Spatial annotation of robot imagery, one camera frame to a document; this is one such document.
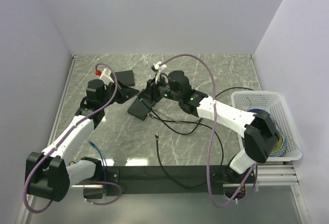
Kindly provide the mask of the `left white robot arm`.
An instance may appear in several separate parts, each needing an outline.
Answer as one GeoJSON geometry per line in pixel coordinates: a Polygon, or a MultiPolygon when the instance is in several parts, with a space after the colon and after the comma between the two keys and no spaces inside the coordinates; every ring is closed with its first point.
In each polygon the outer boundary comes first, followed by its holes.
{"type": "Polygon", "coordinates": [[[101,160],[84,157],[70,165],[76,150],[90,137],[105,115],[105,108],[113,103],[123,104],[139,91],[120,82],[105,84],[100,79],[88,82],[70,125],[40,153],[32,152],[26,160],[25,194],[50,201],[61,201],[69,188],[81,181],[92,184],[104,179],[101,160]]]}

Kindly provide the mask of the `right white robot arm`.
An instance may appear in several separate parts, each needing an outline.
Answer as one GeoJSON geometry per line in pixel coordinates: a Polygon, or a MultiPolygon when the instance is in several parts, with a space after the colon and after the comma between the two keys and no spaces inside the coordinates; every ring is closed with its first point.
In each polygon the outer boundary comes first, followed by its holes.
{"type": "Polygon", "coordinates": [[[157,75],[148,80],[139,96],[155,103],[162,98],[176,101],[184,112],[215,121],[244,138],[245,147],[233,157],[226,169],[226,176],[231,182],[240,181],[253,164],[265,163],[280,139],[269,114],[252,113],[223,104],[193,89],[181,70],[173,71],[165,78],[157,75]]]}

